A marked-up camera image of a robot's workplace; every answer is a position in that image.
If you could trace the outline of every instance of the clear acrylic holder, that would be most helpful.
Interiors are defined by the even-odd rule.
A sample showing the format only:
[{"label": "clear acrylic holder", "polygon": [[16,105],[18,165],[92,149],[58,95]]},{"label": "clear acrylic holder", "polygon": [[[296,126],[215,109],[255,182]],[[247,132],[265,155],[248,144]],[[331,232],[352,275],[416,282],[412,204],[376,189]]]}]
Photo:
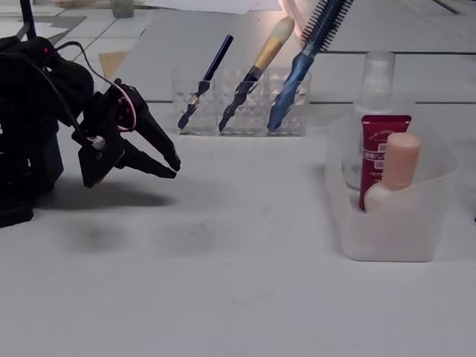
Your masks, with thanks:
[{"label": "clear acrylic holder", "polygon": [[[223,132],[218,125],[226,107],[233,102],[235,89],[245,77],[248,69],[224,69],[218,71],[210,81],[210,88],[200,97],[200,104],[190,116],[185,128],[179,129],[181,135],[208,136],[304,136],[306,134],[306,109],[309,105],[310,74],[300,83],[295,103],[284,118],[281,127],[274,132],[268,131],[267,125],[271,106],[276,96],[283,89],[289,75],[287,68],[269,68],[260,80],[253,83],[253,90],[246,101],[237,108],[235,115],[228,121]],[[191,97],[197,91],[197,78],[184,76],[178,71],[172,75],[173,105],[176,121],[187,111]]]},{"label": "clear acrylic holder", "polygon": [[325,175],[344,253],[354,260],[432,260],[451,201],[458,160],[431,125],[414,118],[408,131],[422,140],[414,185],[383,199],[377,211],[364,213],[357,208],[357,191],[347,188],[342,174],[346,124],[345,119],[331,124]]}]

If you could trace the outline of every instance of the makeup brush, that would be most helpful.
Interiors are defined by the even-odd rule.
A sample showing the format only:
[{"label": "makeup brush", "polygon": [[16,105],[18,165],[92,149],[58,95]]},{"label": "makeup brush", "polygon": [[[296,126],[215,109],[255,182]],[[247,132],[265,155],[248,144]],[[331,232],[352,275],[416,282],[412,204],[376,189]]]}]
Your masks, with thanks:
[{"label": "makeup brush", "polygon": [[291,36],[295,27],[295,21],[291,17],[280,20],[273,28],[271,35],[261,49],[253,67],[251,67],[245,79],[237,86],[233,103],[223,113],[223,119],[219,124],[222,132],[227,122],[235,115],[235,111],[246,101],[246,96],[252,92],[253,85],[261,78],[263,72],[279,53],[280,49]]},{"label": "makeup brush", "polygon": [[295,102],[295,94],[314,62],[318,52],[325,52],[337,34],[353,0],[321,0],[304,29],[303,50],[292,60],[291,73],[286,79],[283,91],[274,100],[269,116],[268,129],[280,127]]},{"label": "makeup brush", "polygon": [[220,47],[220,49],[218,50],[218,53],[213,59],[213,62],[211,63],[210,68],[208,69],[207,73],[203,77],[203,80],[199,83],[199,90],[189,100],[187,111],[181,116],[178,122],[178,127],[180,129],[185,128],[185,126],[188,124],[188,119],[199,107],[200,96],[206,93],[207,90],[210,88],[210,81],[212,80],[213,75],[215,74],[215,71],[220,66],[220,63],[222,63],[223,57],[225,57],[232,42],[233,42],[233,37],[231,35],[226,36],[225,41],[223,42],[222,47]]}]

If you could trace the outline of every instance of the bottle cap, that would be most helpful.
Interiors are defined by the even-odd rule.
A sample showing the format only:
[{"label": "bottle cap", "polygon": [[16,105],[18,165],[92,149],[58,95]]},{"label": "bottle cap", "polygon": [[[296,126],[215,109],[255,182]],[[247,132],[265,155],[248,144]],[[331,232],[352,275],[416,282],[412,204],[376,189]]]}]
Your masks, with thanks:
[{"label": "bottle cap", "polygon": [[392,98],[395,54],[373,51],[365,55],[364,79],[360,89],[359,103],[372,110],[389,107]]},{"label": "bottle cap", "polygon": [[422,142],[407,132],[395,132],[387,139],[382,183],[390,190],[410,187],[417,168]]}]

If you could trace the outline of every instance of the blue brush handle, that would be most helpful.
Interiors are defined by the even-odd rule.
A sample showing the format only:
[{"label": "blue brush handle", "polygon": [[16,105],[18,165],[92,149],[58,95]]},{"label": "blue brush handle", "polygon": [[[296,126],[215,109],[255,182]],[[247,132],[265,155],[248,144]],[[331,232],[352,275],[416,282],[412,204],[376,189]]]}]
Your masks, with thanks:
[{"label": "blue brush handle", "polygon": [[295,102],[296,91],[313,62],[314,57],[310,57],[303,52],[300,52],[292,60],[291,73],[284,83],[283,90],[276,97],[271,108],[268,122],[268,130],[270,132],[273,132],[281,126],[284,117],[287,116],[289,109]]}]

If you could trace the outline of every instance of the plastic storage box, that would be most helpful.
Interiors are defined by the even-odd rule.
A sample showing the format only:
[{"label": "plastic storage box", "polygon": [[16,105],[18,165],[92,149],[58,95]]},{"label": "plastic storage box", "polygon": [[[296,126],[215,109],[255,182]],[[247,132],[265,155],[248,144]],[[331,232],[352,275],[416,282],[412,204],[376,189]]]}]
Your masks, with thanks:
[{"label": "plastic storage box", "polygon": [[422,140],[414,185],[384,199],[377,211],[357,207],[358,192],[347,188],[341,162],[346,119],[331,124],[326,186],[341,246],[354,260],[427,262],[440,240],[459,163],[431,125],[414,118],[408,129]]}]

